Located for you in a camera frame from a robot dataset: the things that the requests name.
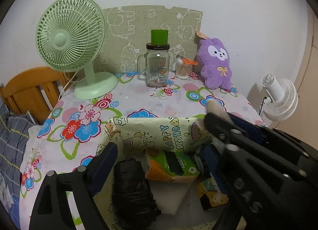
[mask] paper tag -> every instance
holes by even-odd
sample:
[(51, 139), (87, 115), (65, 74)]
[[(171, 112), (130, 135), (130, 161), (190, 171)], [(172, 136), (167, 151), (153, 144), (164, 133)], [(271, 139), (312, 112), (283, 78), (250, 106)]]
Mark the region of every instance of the paper tag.
[(207, 39), (207, 37), (203, 33), (201, 33), (200, 31), (197, 30), (196, 33), (197, 33), (198, 37), (203, 38), (203, 39)]

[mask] white fan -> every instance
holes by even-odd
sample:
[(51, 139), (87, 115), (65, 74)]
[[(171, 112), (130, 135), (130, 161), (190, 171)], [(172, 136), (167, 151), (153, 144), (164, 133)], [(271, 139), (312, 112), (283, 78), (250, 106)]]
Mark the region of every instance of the white fan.
[(297, 90), (294, 84), (286, 78), (276, 78), (266, 75), (262, 86), (267, 91), (271, 102), (265, 104), (264, 114), (271, 121), (282, 121), (289, 118), (298, 104)]

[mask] white wall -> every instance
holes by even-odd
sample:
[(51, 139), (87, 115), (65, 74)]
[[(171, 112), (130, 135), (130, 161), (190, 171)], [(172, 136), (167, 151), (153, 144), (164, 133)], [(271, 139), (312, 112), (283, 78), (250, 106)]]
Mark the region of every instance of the white wall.
[[(35, 47), (35, 30), (55, 0), (16, 0), (0, 25), (0, 82), (43, 66)], [(203, 11), (201, 31), (220, 38), (228, 49), (233, 84), (254, 105), (267, 73), (295, 80), (306, 34), (305, 0), (95, 0), (103, 9), (125, 5), (165, 5)]]

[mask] green fan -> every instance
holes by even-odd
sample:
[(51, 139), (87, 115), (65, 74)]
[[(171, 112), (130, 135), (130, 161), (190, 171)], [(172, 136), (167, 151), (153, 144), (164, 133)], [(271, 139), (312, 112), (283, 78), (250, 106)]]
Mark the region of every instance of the green fan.
[(85, 78), (76, 84), (74, 95), (93, 99), (110, 92), (117, 78), (109, 72), (94, 73), (93, 60), (105, 38), (102, 10), (92, 0), (57, 0), (42, 15), (36, 32), (42, 60), (61, 72), (84, 68)]

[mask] stuffed animal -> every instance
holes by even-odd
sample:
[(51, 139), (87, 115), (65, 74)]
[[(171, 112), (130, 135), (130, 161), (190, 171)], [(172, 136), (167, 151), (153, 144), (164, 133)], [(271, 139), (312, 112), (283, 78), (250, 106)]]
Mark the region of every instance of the stuffed animal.
[(228, 53), (220, 39), (207, 38), (197, 33), (200, 40), (198, 58), (202, 63), (201, 75), (208, 89), (231, 89), (232, 71)]

